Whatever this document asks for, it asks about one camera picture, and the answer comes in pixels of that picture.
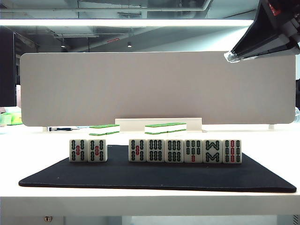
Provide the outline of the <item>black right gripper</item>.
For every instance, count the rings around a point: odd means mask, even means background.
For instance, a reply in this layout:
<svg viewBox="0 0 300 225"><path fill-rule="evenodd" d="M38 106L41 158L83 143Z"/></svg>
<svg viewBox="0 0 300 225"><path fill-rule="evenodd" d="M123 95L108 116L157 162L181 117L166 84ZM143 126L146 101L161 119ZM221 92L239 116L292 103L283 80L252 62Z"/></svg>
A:
<svg viewBox="0 0 300 225"><path fill-rule="evenodd" d="M256 58L295 55L300 41L298 0L259 1L254 22L233 49L224 54L230 63Z"/></svg>

